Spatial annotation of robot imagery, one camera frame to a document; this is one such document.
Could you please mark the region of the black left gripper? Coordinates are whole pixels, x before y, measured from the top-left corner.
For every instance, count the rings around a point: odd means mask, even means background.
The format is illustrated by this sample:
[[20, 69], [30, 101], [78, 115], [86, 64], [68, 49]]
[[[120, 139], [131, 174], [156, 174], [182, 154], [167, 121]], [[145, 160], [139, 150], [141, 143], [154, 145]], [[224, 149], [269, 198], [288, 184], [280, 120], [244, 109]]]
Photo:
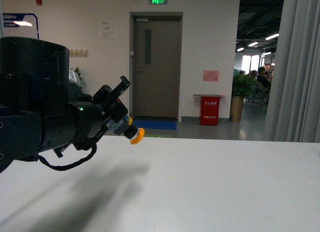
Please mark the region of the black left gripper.
[[119, 97], [131, 86], [131, 82], [125, 76], [121, 76], [120, 80], [121, 82], [114, 89], [111, 89], [109, 85], [103, 85], [93, 96], [93, 102], [103, 113], [104, 127], [109, 120], [117, 123], [128, 114], [128, 109]]

